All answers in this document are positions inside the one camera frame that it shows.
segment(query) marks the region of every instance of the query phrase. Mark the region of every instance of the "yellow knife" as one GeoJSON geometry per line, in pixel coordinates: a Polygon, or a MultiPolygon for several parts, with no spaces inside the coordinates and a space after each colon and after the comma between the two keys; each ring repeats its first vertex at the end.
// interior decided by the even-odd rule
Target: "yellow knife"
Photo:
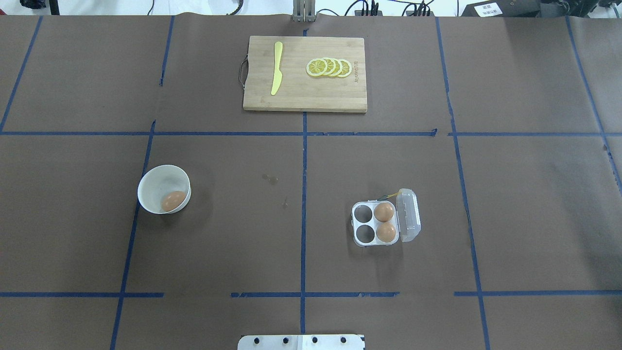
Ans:
{"type": "Polygon", "coordinates": [[[281,87],[281,80],[283,80],[283,73],[279,70],[281,66],[281,54],[283,53],[283,43],[277,41],[274,43],[274,76],[272,78],[272,91],[270,94],[272,96],[276,95],[276,92],[279,91],[279,87],[281,87]]]}

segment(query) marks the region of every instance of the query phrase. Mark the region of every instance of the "brown egg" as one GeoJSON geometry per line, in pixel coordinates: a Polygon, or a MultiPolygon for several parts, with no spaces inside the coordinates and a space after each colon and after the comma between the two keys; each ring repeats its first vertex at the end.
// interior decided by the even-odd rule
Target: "brown egg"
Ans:
{"type": "Polygon", "coordinates": [[[186,199],[186,193],[182,191],[171,192],[162,200],[162,210],[170,212],[177,208],[184,199],[186,199]]]}
{"type": "Polygon", "coordinates": [[[385,243],[389,243],[390,241],[394,240],[396,234],[397,231],[395,230],[395,226],[393,226],[389,222],[385,222],[384,224],[380,225],[380,227],[378,227],[378,230],[376,231],[378,239],[385,243]]]}
{"type": "Polygon", "coordinates": [[[374,209],[374,216],[380,222],[387,222],[391,220],[394,214],[395,210],[393,209],[393,206],[389,203],[380,203],[374,209]]]}

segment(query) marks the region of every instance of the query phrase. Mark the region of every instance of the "egg container lid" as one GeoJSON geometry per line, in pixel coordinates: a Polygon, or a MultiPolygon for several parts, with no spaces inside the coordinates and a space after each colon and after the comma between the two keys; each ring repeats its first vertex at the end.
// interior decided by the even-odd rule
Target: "egg container lid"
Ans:
{"type": "Polygon", "coordinates": [[[412,189],[402,188],[397,193],[397,223],[402,242],[410,242],[421,231],[417,196],[412,189]]]}

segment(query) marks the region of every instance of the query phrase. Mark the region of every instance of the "cutting board handle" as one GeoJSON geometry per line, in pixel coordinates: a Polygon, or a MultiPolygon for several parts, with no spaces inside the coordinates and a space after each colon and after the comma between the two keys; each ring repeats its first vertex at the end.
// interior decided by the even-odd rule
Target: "cutting board handle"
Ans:
{"type": "Polygon", "coordinates": [[[244,79],[244,82],[242,82],[242,68],[244,67],[244,64],[246,64],[246,78],[248,78],[248,54],[246,54],[246,57],[239,65],[238,80],[240,85],[242,85],[242,90],[246,88],[246,78],[244,79]]]}

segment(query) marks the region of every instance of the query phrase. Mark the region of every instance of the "lemon slice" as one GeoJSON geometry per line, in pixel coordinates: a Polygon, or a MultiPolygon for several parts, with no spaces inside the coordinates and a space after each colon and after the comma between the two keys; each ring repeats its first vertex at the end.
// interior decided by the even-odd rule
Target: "lemon slice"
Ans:
{"type": "Polygon", "coordinates": [[[341,74],[341,70],[343,69],[343,63],[341,62],[341,60],[335,60],[335,63],[335,71],[331,74],[328,74],[329,77],[336,77],[337,75],[341,74]]]}
{"type": "Polygon", "coordinates": [[[312,59],[307,63],[307,74],[312,77],[319,77],[328,69],[328,62],[323,59],[312,59]]]}
{"type": "Polygon", "coordinates": [[[330,57],[322,57],[322,59],[324,61],[326,61],[326,63],[328,64],[328,68],[326,69],[326,72],[324,72],[324,76],[329,76],[332,73],[335,73],[335,71],[337,70],[337,68],[339,68],[339,66],[337,65],[337,60],[336,59],[332,59],[330,57]]]}
{"type": "Polygon", "coordinates": [[[348,60],[339,60],[339,63],[341,64],[341,71],[339,72],[337,77],[345,78],[345,77],[349,76],[350,73],[352,73],[352,65],[350,64],[350,61],[348,61],[348,60]]]}

